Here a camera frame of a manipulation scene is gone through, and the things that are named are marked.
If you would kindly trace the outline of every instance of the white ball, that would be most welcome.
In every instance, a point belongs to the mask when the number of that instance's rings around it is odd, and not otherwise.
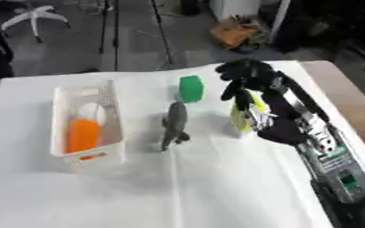
[[[96,121],[100,126],[104,126],[106,122],[106,112],[98,103],[87,103],[77,110],[77,118],[88,118]]]

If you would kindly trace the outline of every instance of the black glove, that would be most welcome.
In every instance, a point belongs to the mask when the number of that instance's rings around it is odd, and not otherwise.
[[[216,71],[222,74],[222,80],[231,81],[223,92],[222,100],[235,98],[239,110],[248,109],[245,89],[263,92],[263,100],[278,117],[272,126],[258,133],[260,137],[293,146],[305,142],[307,136],[300,132],[295,122],[299,114],[283,97],[287,90],[284,84],[288,80],[285,74],[274,71],[269,64],[250,59],[225,63]]]

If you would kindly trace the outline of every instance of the floor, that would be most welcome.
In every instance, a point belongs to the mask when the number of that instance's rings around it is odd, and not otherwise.
[[[12,65],[18,77],[71,74],[96,68],[114,70],[113,13],[109,13],[104,54],[99,54],[101,15],[88,15],[76,4],[76,0],[34,0],[34,5],[51,4],[59,14],[70,20],[71,28],[58,21],[41,20],[39,32],[44,42],[36,43],[28,23],[10,28],[9,43],[15,51]],[[179,0],[157,0],[164,16],[163,24],[170,42],[173,65],[164,66],[165,49],[158,37],[158,24],[151,9],[150,0],[119,0],[120,29],[118,49],[119,71],[153,71],[196,67],[208,63],[231,61],[252,57],[262,61],[324,59],[319,50],[303,49],[283,54],[269,47],[247,55],[224,50],[209,35],[215,24],[211,12],[204,8],[195,17],[178,15]],[[12,13],[0,16],[0,22],[12,17]],[[364,63],[351,53],[341,53],[335,64],[365,94]]]

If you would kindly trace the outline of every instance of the chair base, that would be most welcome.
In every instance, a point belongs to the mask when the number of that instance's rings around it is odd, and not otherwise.
[[[1,29],[3,31],[6,31],[9,27],[11,27],[15,24],[18,24],[24,20],[30,20],[30,25],[33,30],[33,35],[36,37],[37,42],[41,43],[42,39],[38,35],[37,19],[45,18],[45,19],[50,19],[50,20],[60,20],[64,23],[66,23],[66,25],[68,27],[70,27],[68,19],[66,19],[64,16],[49,12],[49,11],[54,11],[54,10],[55,10],[55,8],[51,5],[45,5],[45,6],[33,8],[33,9],[28,10],[27,12],[21,13],[15,17],[11,18],[7,22],[3,23],[3,25],[1,26]]]

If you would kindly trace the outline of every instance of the gray toy animal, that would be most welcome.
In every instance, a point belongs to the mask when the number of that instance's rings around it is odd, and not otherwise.
[[[170,105],[167,117],[162,119],[163,127],[166,129],[162,151],[166,151],[173,140],[177,144],[190,140],[190,136],[184,132],[187,119],[187,109],[182,102],[174,102]]]

